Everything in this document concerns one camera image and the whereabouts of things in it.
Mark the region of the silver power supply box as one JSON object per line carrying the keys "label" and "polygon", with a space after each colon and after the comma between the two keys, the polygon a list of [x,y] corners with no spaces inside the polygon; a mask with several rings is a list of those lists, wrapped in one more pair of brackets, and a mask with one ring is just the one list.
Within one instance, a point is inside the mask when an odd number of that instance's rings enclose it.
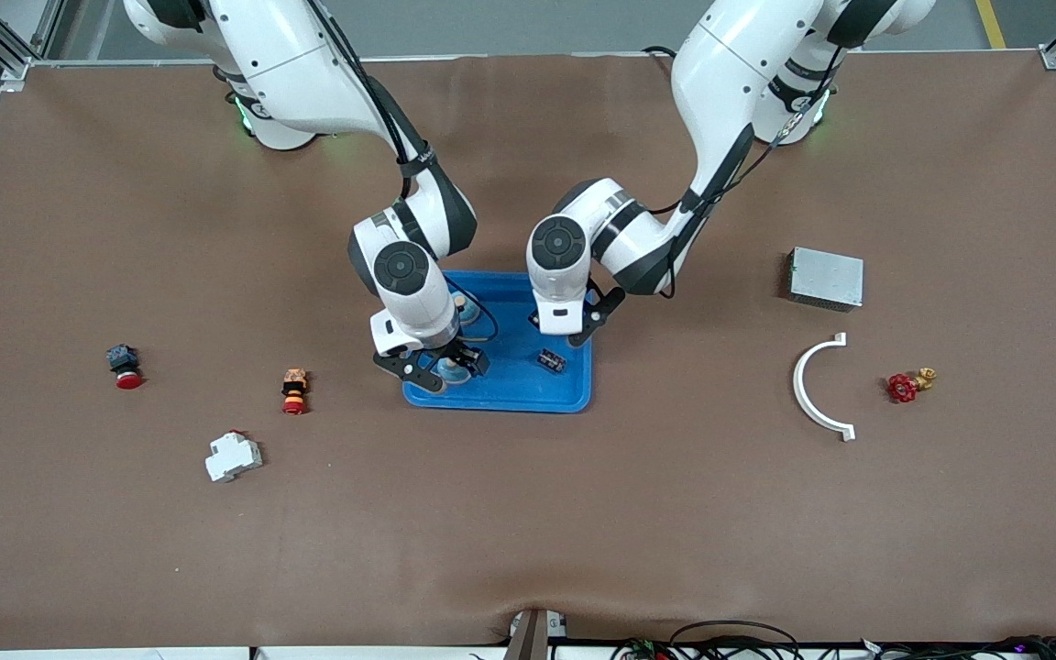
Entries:
{"label": "silver power supply box", "polygon": [[864,304],[864,261],[807,247],[789,254],[789,301],[849,313]]}

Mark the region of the brown table cover mat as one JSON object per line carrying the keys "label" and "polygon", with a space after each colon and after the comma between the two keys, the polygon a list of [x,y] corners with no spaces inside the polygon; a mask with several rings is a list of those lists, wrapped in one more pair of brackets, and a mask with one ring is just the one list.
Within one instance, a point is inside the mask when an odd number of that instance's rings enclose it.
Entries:
{"label": "brown table cover mat", "polygon": [[[1038,55],[851,56],[677,297],[595,335],[582,413],[412,408],[374,367],[347,237],[395,188],[374,138],[261,149],[205,67],[42,68],[0,97],[0,649],[470,646],[529,607],[579,636],[1056,635]],[[790,301],[796,247],[862,259],[863,306]],[[837,333],[806,390],[850,444],[791,385]],[[213,483],[231,429],[264,463]]]}

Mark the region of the red mushroom push button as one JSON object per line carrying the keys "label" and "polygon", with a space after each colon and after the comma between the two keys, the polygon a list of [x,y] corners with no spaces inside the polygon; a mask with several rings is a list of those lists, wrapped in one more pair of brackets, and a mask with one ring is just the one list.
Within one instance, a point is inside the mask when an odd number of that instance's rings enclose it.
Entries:
{"label": "red mushroom push button", "polygon": [[115,375],[118,389],[128,391],[142,386],[142,362],[136,350],[128,344],[116,344],[106,351],[106,360]]}

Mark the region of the white circuit breaker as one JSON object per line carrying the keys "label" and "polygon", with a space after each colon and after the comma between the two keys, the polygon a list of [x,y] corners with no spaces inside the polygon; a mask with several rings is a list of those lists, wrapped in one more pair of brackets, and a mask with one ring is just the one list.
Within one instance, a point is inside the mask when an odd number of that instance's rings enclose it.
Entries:
{"label": "white circuit breaker", "polygon": [[229,483],[238,475],[263,465],[259,444],[235,429],[227,431],[210,445],[205,469],[213,483]]}

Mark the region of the white curved bracket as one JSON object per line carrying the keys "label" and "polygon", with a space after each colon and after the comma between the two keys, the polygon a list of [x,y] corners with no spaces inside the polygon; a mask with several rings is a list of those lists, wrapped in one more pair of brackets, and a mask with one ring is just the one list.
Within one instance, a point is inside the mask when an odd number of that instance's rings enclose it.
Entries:
{"label": "white curved bracket", "polygon": [[806,348],[803,354],[797,357],[797,362],[791,372],[792,391],[795,393],[795,400],[803,413],[814,425],[821,426],[821,429],[826,429],[830,432],[838,434],[843,444],[854,442],[856,439],[855,427],[853,423],[840,422],[837,419],[833,419],[832,417],[827,416],[824,412],[821,412],[817,406],[810,399],[808,385],[806,385],[806,370],[808,370],[810,360],[813,359],[813,357],[821,351],[827,348],[846,347],[847,344],[847,334],[837,333],[833,336],[833,338],[827,339],[827,341],[824,342],[818,342],[810,348]]}

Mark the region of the metal clamp bracket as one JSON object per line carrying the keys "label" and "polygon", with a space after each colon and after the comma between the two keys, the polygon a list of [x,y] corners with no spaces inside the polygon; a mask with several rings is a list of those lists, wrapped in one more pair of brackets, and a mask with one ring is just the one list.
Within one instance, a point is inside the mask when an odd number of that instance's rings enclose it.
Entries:
{"label": "metal clamp bracket", "polygon": [[557,642],[568,639],[568,618],[554,610],[523,610],[512,619],[510,631],[502,660],[557,660]]}

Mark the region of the white board strip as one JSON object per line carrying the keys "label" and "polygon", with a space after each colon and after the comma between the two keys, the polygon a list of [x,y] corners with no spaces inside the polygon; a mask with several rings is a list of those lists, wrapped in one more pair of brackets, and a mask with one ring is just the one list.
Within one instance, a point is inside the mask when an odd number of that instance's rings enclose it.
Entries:
{"label": "white board strip", "polygon": [[252,660],[252,656],[246,646],[0,650],[0,660]]}

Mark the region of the blue plastic tray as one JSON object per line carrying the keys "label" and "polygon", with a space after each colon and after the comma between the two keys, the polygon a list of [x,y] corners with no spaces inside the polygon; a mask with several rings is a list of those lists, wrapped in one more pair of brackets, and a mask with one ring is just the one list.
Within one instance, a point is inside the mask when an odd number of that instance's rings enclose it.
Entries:
{"label": "blue plastic tray", "polygon": [[[542,335],[528,321],[536,310],[531,283],[525,274],[449,270],[452,290],[474,295],[494,314],[499,332],[480,344],[489,359],[485,376],[444,393],[429,393],[403,384],[406,401],[419,408],[525,413],[579,413],[592,397],[592,342],[573,348],[561,335]],[[536,362],[542,348],[568,360],[566,371],[550,373]]]}

